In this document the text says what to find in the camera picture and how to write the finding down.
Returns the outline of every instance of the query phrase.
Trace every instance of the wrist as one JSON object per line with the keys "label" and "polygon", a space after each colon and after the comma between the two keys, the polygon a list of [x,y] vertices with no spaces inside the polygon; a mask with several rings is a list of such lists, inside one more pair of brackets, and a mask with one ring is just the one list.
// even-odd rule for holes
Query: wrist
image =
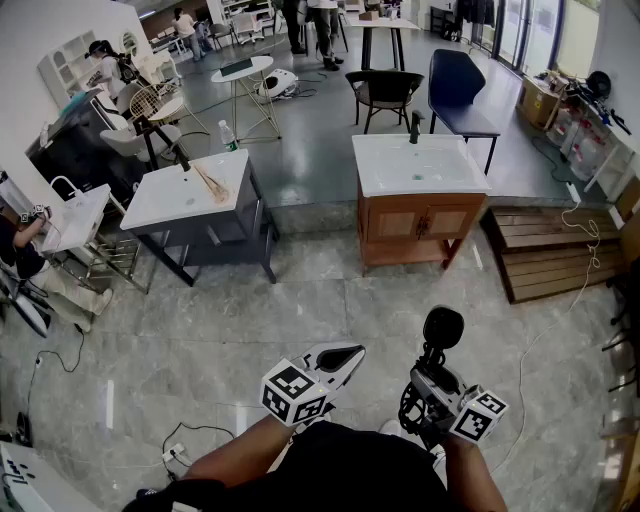
{"label": "wrist", "polygon": [[447,454],[466,454],[470,451],[473,451],[474,448],[477,448],[475,444],[466,441],[465,439],[462,439],[461,437],[458,437],[454,434],[449,434],[447,437],[445,437],[441,444]]}

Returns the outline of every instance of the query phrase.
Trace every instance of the blue chair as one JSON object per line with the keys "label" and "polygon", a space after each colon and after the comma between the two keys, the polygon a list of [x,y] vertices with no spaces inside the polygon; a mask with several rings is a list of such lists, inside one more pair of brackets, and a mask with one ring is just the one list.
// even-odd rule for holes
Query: blue chair
{"label": "blue chair", "polygon": [[454,50],[433,52],[429,69],[429,106],[433,110],[429,133],[433,133],[436,117],[456,135],[469,139],[493,139],[484,173],[489,172],[493,150],[500,132],[473,104],[485,86],[482,72],[469,55]]}

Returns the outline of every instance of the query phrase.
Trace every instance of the tile floor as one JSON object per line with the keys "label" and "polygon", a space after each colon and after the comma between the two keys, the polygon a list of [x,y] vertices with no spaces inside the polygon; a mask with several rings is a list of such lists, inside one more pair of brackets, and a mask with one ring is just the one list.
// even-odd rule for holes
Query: tile floor
{"label": "tile floor", "polygon": [[[141,261],[141,277],[152,273],[151,263]],[[511,405],[482,446],[491,468],[522,424],[520,357],[536,334],[559,321],[524,360],[524,435],[494,477],[514,512],[592,509],[605,460],[606,446],[598,439],[603,415],[631,414],[636,402],[631,389],[606,392],[615,379],[611,359],[629,366],[624,346],[611,355],[601,352],[614,333],[613,292],[587,289],[566,317],[561,315],[573,293],[510,306],[479,230],[444,273],[424,264],[378,268],[362,278],[351,231],[285,237],[276,245],[273,267],[276,285],[260,267],[247,265],[205,268],[188,288],[158,264],[147,296],[117,286],[86,337],[78,370],[66,374],[45,357],[37,372],[31,399],[37,449],[96,505],[120,510],[139,487],[166,483],[157,464],[162,441],[178,422],[239,433],[265,414],[257,395],[267,370],[312,344],[348,339],[364,344],[367,356],[333,418],[377,429],[397,414],[427,313],[446,304],[466,322],[448,362]],[[40,339],[9,311],[0,336],[5,421],[12,423],[25,409],[37,351],[55,349],[72,362],[79,343],[75,329],[55,319],[50,337]],[[109,379],[116,390],[113,430],[105,426]],[[181,430],[174,440],[194,460],[228,439]],[[438,472],[444,473],[444,464]]]}
{"label": "tile floor", "polygon": [[[184,75],[184,90],[190,108],[200,112],[198,118],[208,127],[212,137],[190,135],[185,138],[185,146],[192,157],[203,157],[224,151],[219,136],[218,121],[231,120],[229,85],[214,85],[210,77],[218,67],[238,60],[258,51],[271,51],[274,58],[272,68],[282,68],[294,72],[303,90],[317,91],[312,97],[279,101],[275,105],[276,116],[282,132],[282,140],[277,142],[246,144],[256,175],[267,201],[272,207],[310,203],[350,201],[356,198],[356,162],[351,144],[351,136],[362,134],[366,118],[366,107],[360,106],[360,124],[355,123],[355,100],[353,91],[345,79],[345,73],[360,69],[362,52],[362,31],[359,28],[345,28],[349,52],[345,51],[342,40],[336,44],[337,54],[345,59],[341,70],[323,72],[313,51],[309,57],[292,56],[285,35],[278,35],[272,50],[271,36],[255,46],[225,48],[222,52],[212,52],[197,64],[185,62],[179,65]],[[463,44],[451,43],[423,31],[405,31],[402,35],[406,70],[421,73],[426,78],[413,95],[409,108],[418,109],[427,117],[422,124],[423,133],[429,129],[431,110],[428,102],[429,62],[437,48],[451,48],[469,51]],[[476,97],[475,103],[485,116],[501,131],[491,169],[489,183],[492,195],[519,198],[570,199],[564,183],[554,181],[550,170],[558,167],[560,179],[573,181],[583,200],[604,202],[605,196],[599,186],[583,194],[584,184],[577,180],[568,166],[562,163],[558,152],[538,141],[537,144],[548,154],[553,164],[532,145],[531,138],[541,137],[515,110],[521,81],[516,75],[491,60],[478,50],[471,51],[471,57],[484,73],[487,85]],[[388,31],[374,31],[372,66],[388,69],[393,66],[391,43]],[[241,98],[238,105],[238,133],[260,120],[259,111],[249,98]],[[185,117],[180,122],[183,133],[201,131],[193,118]],[[449,133],[441,122],[436,123],[436,133]],[[406,133],[404,125],[398,126],[395,114],[381,112],[371,121],[369,133]],[[252,135],[270,135],[266,125],[259,126]],[[491,141],[476,139],[469,142],[471,153],[484,169]]]}

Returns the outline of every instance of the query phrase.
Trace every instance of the cable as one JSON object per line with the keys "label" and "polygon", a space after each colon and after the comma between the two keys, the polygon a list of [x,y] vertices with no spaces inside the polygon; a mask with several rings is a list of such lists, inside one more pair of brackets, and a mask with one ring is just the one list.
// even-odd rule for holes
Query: cable
{"label": "cable", "polygon": [[185,468],[190,468],[190,467],[191,467],[191,466],[189,466],[189,465],[185,464],[184,462],[182,462],[182,461],[178,458],[178,454],[177,454],[177,453],[174,453],[173,451],[172,451],[171,453],[172,453],[172,455],[173,455],[173,458],[175,459],[175,461],[176,461],[178,464],[182,464]]}
{"label": "cable", "polygon": [[76,361],[76,364],[74,365],[73,368],[71,368],[69,370],[65,366],[64,361],[62,360],[62,357],[60,357],[60,354],[58,354],[57,352],[55,352],[53,350],[41,350],[40,352],[38,352],[38,355],[36,355],[36,360],[33,363],[33,373],[31,375],[31,382],[29,383],[29,393],[27,395],[27,418],[29,417],[29,411],[31,410],[31,390],[33,389],[33,381],[36,378],[36,370],[38,369],[38,362],[40,361],[40,356],[42,354],[52,354],[52,355],[56,356],[58,358],[58,360],[60,361],[60,364],[62,365],[62,369],[66,373],[73,373],[78,368],[78,365],[80,364],[80,358],[82,357],[82,347],[84,347],[84,332],[77,325],[75,327],[78,330],[78,332],[82,335],[82,342],[80,343],[80,349],[78,350],[78,360]]}
{"label": "cable", "polygon": [[[173,432],[171,432],[171,434],[169,434],[169,435],[165,438],[165,440],[164,440],[164,441],[162,441],[162,463],[164,464],[164,469],[166,469],[166,470],[167,470],[167,474],[169,475],[169,478],[170,478],[172,481],[177,480],[177,477],[176,477],[175,473],[174,473],[173,471],[171,471],[171,470],[167,467],[167,463],[166,463],[166,461],[164,460],[164,454],[166,453],[167,441],[169,441],[169,439],[171,439],[171,438],[176,434],[176,432],[180,429],[180,427],[184,427],[184,428],[189,429],[189,430],[201,430],[201,429],[203,429],[203,428],[209,428],[209,429],[212,429],[212,430],[220,430],[220,431],[222,431],[222,432],[226,432],[227,434],[229,434],[229,435],[231,436],[231,438],[232,438],[232,439],[235,439],[235,438],[236,438],[236,436],[234,436],[234,435],[233,435],[233,433],[232,433],[232,432],[230,432],[229,430],[227,430],[226,428],[221,428],[221,427],[212,427],[212,426],[210,426],[210,425],[200,425],[199,427],[191,427],[191,426],[189,426],[189,425],[187,425],[187,424],[183,423],[182,421],[181,421],[180,423],[178,423],[178,426],[177,426],[176,428],[174,428],[174,429],[173,429]],[[177,460],[180,464],[182,464],[183,466],[185,466],[185,464],[184,464],[183,462],[179,461],[179,460],[176,458],[176,456],[175,456],[175,455],[173,456],[173,458],[174,458],[175,460]]]}
{"label": "cable", "polygon": [[537,341],[540,338],[542,338],[542,336],[544,336],[547,332],[549,332],[549,330],[551,330],[553,327],[558,325],[566,315],[571,313],[571,310],[574,308],[574,306],[578,303],[578,301],[582,297],[582,292],[584,292],[585,288],[587,287],[587,284],[589,284],[589,272],[591,271],[591,267],[600,268],[600,260],[596,256],[596,251],[598,249],[598,246],[600,245],[600,231],[598,229],[598,225],[595,223],[593,219],[589,219],[589,229],[587,229],[582,224],[578,224],[578,223],[569,224],[564,218],[565,214],[575,212],[578,209],[578,206],[580,206],[580,203],[576,203],[576,205],[570,210],[563,211],[561,217],[562,217],[562,222],[564,222],[564,224],[567,227],[570,227],[570,228],[579,227],[585,233],[587,233],[591,238],[597,239],[597,242],[595,245],[587,244],[587,247],[589,248],[589,253],[591,254],[591,258],[589,259],[589,265],[587,266],[587,276],[584,281],[584,284],[582,285],[582,288],[580,289],[580,292],[578,293],[574,301],[571,303],[571,306],[569,306],[569,309],[565,313],[563,313],[554,323],[552,323],[544,331],[538,334],[533,340],[533,342],[531,343],[531,345],[529,345],[529,348],[526,350],[524,354],[522,354],[522,357],[520,358],[518,391],[520,392],[520,400],[522,401],[522,426],[520,427],[520,432],[518,432],[518,437],[516,438],[515,442],[511,445],[511,448],[509,448],[509,451],[507,452],[507,456],[502,460],[500,464],[496,466],[496,468],[491,472],[491,474],[498,471],[498,469],[500,469],[509,460],[511,453],[513,452],[517,444],[520,442],[520,439],[522,439],[522,435],[524,434],[524,429],[527,422],[527,406],[524,400],[524,394],[522,393],[522,362],[524,361],[524,358],[527,356],[529,352],[531,352],[531,349],[535,346]]}
{"label": "cable", "polygon": [[80,464],[90,464],[92,466],[96,466],[96,467],[100,467],[100,468],[106,468],[106,469],[148,469],[148,468],[157,468],[158,466],[162,466],[162,462],[158,462],[156,464],[152,464],[150,466],[106,466],[104,464],[96,464],[95,462],[91,462],[88,460],[78,460],[78,459],[74,459],[73,457],[69,457],[68,455],[64,454],[64,453],[60,453],[60,452],[55,452],[56,455],[60,455],[62,457],[66,457],[69,460],[72,460],[73,462],[78,462]]}
{"label": "cable", "polygon": [[544,156],[547,160],[549,160],[549,162],[551,162],[551,165],[553,166],[551,168],[551,177],[557,181],[558,183],[568,183],[569,185],[571,185],[571,182],[569,180],[563,180],[561,178],[558,178],[555,175],[555,172],[558,170],[558,164],[555,163],[555,161],[553,160],[553,158],[551,158],[549,155],[547,155],[544,151],[542,151],[541,148],[539,148],[538,146],[535,145],[534,141],[539,140],[544,142],[545,144],[551,146],[551,143],[548,142],[546,139],[542,139],[540,137],[531,137],[531,145],[536,149],[536,151],[538,151],[538,153],[540,153],[542,156]]}
{"label": "cable", "polygon": [[[236,98],[244,98],[245,96],[249,96],[249,95],[248,94],[243,94],[241,96],[236,96]],[[207,110],[211,110],[212,108],[215,108],[215,107],[217,107],[219,105],[222,105],[223,103],[226,103],[227,101],[232,100],[232,99],[233,99],[233,96],[229,96],[225,100],[219,101],[217,103],[214,103],[213,105],[209,105],[208,107],[203,108],[202,110],[198,110],[197,112],[194,112],[193,115],[202,114],[203,112],[206,112]],[[181,121],[185,117],[189,117],[189,116],[191,116],[191,114],[185,114],[184,116],[179,117],[178,119],[174,119],[173,122],[177,123],[178,121]]]}

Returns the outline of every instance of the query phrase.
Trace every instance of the cabinet door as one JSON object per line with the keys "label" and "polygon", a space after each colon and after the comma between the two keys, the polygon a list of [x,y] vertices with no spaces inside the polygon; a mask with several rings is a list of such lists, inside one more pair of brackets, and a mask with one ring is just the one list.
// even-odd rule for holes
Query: cabinet door
{"label": "cabinet door", "polygon": [[370,242],[418,240],[419,225],[424,224],[427,207],[424,201],[403,200],[402,196],[373,200],[369,210]]}
{"label": "cabinet door", "polygon": [[464,238],[477,211],[477,204],[430,206],[420,240]]}

